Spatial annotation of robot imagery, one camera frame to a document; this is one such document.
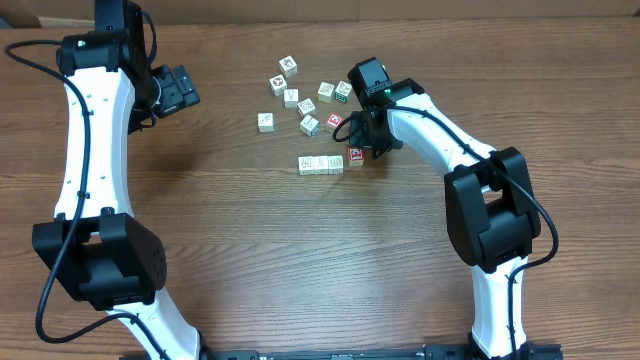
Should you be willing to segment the red letter block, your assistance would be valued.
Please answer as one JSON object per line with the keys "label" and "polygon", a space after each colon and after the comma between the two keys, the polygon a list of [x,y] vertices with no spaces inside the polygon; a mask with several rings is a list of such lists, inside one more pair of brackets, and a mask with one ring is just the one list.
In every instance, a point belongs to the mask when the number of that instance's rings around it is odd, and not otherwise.
{"label": "red letter block", "polygon": [[350,167],[358,167],[364,164],[364,150],[359,147],[349,147],[348,159]]}
{"label": "red letter block", "polygon": [[325,122],[325,128],[327,131],[333,133],[343,121],[344,117],[342,115],[332,112]]}

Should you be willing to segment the pretzel picture block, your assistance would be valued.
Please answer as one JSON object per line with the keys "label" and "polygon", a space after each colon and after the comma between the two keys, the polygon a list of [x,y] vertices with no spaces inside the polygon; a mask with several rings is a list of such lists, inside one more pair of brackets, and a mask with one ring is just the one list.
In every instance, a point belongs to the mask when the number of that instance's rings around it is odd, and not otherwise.
{"label": "pretzel picture block", "polygon": [[342,155],[332,155],[328,157],[328,173],[342,174],[344,172],[344,160]]}

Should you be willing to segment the giraffe picture block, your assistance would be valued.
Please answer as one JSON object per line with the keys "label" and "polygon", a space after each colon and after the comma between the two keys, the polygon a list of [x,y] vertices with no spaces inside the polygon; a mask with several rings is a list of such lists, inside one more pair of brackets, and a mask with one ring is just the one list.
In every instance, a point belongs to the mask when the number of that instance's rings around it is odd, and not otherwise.
{"label": "giraffe picture block", "polygon": [[329,157],[314,156],[313,157],[313,170],[315,175],[322,175],[329,173]]}

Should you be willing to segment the line drawing wooden block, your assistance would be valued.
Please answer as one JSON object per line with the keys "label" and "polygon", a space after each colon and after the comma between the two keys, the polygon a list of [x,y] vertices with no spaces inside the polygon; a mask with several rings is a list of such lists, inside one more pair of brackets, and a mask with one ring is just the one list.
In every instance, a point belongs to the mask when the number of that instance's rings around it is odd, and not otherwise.
{"label": "line drawing wooden block", "polygon": [[313,175],[315,173],[314,157],[301,156],[298,158],[298,170],[301,176]]}

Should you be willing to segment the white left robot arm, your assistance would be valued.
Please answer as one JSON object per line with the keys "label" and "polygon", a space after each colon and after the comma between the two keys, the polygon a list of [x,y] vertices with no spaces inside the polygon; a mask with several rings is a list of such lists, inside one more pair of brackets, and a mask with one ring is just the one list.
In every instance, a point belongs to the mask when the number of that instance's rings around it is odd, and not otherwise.
{"label": "white left robot arm", "polygon": [[131,1],[99,1],[92,31],[57,45],[68,99],[64,183],[32,244],[76,301],[121,321],[150,359],[206,359],[201,333],[166,289],[161,240],[138,222],[127,184],[127,138],[199,102],[183,67],[155,66],[150,16]]}

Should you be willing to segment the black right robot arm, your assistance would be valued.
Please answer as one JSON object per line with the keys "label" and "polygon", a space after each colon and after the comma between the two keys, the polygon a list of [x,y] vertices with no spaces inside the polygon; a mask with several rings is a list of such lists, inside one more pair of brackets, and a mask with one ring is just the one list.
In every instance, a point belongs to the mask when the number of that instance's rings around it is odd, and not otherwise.
{"label": "black right robot arm", "polygon": [[472,274],[476,356],[525,354],[518,269],[541,224],[524,157],[467,134],[415,81],[393,82],[377,58],[356,64],[348,81],[362,107],[350,117],[350,144],[373,157],[408,145],[443,178],[448,237]]}

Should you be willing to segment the dog picture green block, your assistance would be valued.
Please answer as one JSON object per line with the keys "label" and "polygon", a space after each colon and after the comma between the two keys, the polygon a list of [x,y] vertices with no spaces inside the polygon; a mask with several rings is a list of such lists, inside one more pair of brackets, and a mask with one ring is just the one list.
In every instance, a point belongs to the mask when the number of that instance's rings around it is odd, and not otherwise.
{"label": "dog picture green block", "polygon": [[342,103],[347,103],[352,92],[352,85],[345,81],[340,81],[335,87],[335,99]]}

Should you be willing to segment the turtle picture block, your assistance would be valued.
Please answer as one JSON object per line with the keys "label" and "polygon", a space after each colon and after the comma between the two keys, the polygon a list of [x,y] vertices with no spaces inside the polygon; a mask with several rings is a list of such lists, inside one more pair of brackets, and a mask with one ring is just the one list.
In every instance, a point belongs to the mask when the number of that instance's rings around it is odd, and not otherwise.
{"label": "turtle picture block", "polygon": [[330,103],[333,99],[335,86],[328,82],[321,82],[317,91],[317,99],[324,103]]}

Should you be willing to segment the blue sided picture block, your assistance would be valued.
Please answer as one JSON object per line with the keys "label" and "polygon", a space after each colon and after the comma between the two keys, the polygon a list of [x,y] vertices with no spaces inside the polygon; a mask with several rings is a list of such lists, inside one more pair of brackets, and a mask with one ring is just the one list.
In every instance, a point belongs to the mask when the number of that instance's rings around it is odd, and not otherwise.
{"label": "blue sided picture block", "polygon": [[300,122],[300,130],[308,137],[313,137],[319,130],[319,121],[311,115],[306,115]]}

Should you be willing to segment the snail picture block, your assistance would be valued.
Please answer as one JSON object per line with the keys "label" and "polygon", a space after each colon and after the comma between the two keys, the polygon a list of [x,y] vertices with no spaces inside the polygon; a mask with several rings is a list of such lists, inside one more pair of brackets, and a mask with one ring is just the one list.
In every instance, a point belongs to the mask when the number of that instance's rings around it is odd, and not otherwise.
{"label": "snail picture block", "polygon": [[316,106],[310,98],[306,98],[297,104],[297,111],[301,118],[314,116],[317,113]]}

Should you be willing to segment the ice cream picture block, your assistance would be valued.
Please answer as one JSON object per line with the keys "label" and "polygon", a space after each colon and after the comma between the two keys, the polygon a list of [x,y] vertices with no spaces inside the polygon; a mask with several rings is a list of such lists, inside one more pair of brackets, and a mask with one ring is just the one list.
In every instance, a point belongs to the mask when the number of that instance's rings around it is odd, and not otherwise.
{"label": "ice cream picture block", "polygon": [[294,109],[299,103],[299,90],[295,88],[285,89],[283,93],[284,107]]}

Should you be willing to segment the green sided picture block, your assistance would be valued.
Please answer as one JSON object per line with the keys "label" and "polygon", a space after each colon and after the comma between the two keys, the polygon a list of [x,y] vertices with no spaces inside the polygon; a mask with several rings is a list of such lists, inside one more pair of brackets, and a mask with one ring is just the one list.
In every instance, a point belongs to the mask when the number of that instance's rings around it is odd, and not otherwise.
{"label": "green sided picture block", "polygon": [[273,132],[275,130],[274,114],[259,113],[257,117],[257,125],[261,133]]}

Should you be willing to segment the soccer ball picture block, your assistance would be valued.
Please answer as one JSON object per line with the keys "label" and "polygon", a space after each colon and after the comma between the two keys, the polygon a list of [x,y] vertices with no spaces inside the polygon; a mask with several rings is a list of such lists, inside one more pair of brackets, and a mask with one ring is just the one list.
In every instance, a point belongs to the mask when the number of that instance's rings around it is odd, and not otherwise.
{"label": "soccer ball picture block", "polygon": [[269,79],[271,91],[275,96],[281,96],[288,89],[285,77],[280,74]]}

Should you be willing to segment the face picture block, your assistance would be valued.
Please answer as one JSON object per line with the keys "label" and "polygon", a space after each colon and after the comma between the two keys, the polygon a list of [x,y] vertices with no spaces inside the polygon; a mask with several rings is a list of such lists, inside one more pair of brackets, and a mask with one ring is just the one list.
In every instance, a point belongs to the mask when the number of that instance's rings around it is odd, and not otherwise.
{"label": "face picture block", "polygon": [[279,60],[279,68],[285,78],[290,78],[298,73],[297,63],[291,55]]}

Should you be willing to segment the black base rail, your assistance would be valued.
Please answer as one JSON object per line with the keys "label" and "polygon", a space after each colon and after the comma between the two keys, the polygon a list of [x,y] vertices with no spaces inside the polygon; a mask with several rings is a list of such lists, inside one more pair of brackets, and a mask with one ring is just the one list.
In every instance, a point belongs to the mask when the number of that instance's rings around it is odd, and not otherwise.
{"label": "black base rail", "polygon": [[[215,351],[201,359],[214,360],[471,360],[485,359],[471,345],[426,345],[421,349],[384,349],[370,351],[302,351],[259,353],[255,350]],[[525,343],[518,359],[562,360],[560,345]]]}

